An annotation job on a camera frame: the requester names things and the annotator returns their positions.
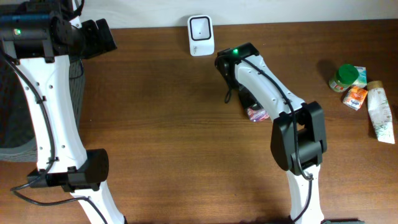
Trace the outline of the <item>red purple snack pack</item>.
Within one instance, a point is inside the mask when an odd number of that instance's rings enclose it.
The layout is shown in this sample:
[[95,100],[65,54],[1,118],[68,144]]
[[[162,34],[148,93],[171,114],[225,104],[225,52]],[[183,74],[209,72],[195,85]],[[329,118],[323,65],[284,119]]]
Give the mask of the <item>red purple snack pack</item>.
[[254,110],[248,108],[246,110],[246,113],[248,115],[249,120],[252,122],[260,122],[269,118],[269,114],[265,109]]

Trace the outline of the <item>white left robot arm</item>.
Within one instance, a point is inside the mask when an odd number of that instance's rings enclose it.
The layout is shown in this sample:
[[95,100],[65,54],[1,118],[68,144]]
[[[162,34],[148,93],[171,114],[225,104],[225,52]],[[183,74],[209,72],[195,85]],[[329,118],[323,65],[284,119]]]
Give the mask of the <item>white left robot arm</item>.
[[116,49],[105,19],[81,21],[84,4],[24,1],[1,5],[1,60],[24,89],[37,144],[30,188],[61,187],[92,223],[126,223],[107,178],[105,149],[85,149],[70,94],[70,65]]

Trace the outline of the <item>small green tissue pack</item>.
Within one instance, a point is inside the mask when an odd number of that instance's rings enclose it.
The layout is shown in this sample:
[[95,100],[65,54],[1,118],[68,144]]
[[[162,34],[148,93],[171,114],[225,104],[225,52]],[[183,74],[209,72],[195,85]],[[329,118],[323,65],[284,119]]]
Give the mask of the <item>small green tissue pack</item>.
[[358,71],[358,78],[352,84],[353,86],[357,86],[359,88],[365,88],[367,86],[367,74],[366,67],[355,66]]

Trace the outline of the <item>small orange box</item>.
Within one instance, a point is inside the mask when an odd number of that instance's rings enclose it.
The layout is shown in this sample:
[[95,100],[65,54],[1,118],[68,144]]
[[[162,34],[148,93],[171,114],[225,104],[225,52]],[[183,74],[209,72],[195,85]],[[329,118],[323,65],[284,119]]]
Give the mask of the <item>small orange box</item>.
[[362,107],[367,95],[367,90],[353,86],[343,98],[343,104],[357,111]]

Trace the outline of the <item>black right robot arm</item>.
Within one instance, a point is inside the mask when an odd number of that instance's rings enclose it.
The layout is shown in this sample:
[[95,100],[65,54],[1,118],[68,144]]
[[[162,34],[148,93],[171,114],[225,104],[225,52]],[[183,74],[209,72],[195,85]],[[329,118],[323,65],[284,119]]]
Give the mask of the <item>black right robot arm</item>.
[[251,43],[218,52],[215,67],[230,90],[246,91],[269,114],[271,153],[289,183],[290,221],[322,223],[318,179],[327,150],[322,107],[292,93]]

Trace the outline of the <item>green lid jar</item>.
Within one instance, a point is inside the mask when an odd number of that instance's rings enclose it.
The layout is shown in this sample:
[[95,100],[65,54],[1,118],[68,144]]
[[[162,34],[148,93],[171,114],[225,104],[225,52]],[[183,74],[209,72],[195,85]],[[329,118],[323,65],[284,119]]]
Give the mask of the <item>green lid jar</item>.
[[329,80],[329,87],[335,92],[344,92],[359,77],[357,68],[350,64],[342,65]]

